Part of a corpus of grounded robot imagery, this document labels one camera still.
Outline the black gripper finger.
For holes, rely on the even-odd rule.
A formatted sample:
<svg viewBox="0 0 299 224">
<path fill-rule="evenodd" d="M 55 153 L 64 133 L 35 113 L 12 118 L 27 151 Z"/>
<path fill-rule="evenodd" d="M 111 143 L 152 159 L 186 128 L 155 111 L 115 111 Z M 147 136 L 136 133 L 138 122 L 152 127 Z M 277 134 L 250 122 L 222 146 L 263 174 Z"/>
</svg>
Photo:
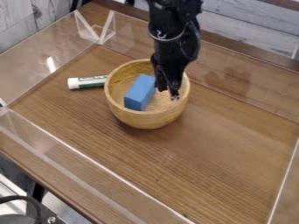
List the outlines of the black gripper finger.
<svg viewBox="0 0 299 224">
<path fill-rule="evenodd" d="M 178 101 L 180 99 L 182 80 L 171 77 L 167 81 L 167 85 L 168 85 L 171 100 Z"/>
<path fill-rule="evenodd" d="M 167 80 L 164 78 L 164 72 L 159 65 L 152 64 L 155 74 L 155 86 L 160 92 L 167 90 Z"/>
</svg>

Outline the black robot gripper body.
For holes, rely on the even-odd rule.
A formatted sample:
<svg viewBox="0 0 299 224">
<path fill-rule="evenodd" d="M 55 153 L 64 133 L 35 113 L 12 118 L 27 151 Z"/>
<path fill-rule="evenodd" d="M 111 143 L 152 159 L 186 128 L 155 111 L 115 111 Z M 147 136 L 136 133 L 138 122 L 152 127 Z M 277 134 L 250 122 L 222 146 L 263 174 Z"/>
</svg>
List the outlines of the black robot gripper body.
<svg viewBox="0 0 299 224">
<path fill-rule="evenodd" d="M 183 70 L 198 59 L 202 47 L 202 29 L 198 21 L 187 24 L 183 35 L 170 42 L 154 43 L 152 64 L 163 69 L 166 80 L 171 77 L 183 79 Z"/>
</svg>

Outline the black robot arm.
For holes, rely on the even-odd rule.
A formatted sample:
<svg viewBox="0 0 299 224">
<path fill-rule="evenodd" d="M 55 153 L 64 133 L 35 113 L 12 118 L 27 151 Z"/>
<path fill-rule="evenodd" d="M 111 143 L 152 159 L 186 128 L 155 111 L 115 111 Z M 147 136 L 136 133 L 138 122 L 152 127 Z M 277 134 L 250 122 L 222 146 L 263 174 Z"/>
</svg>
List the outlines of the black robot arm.
<svg viewBox="0 0 299 224">
<path fill-rule="evenodd" d="M 198 15 L 203 0 L 147 0 L 147 3 L 155 86 L 160 92 L 168 91 L 175 101 L 180 99 L 184 69 L 198 59 L 202 47 Z"/>
</svg>

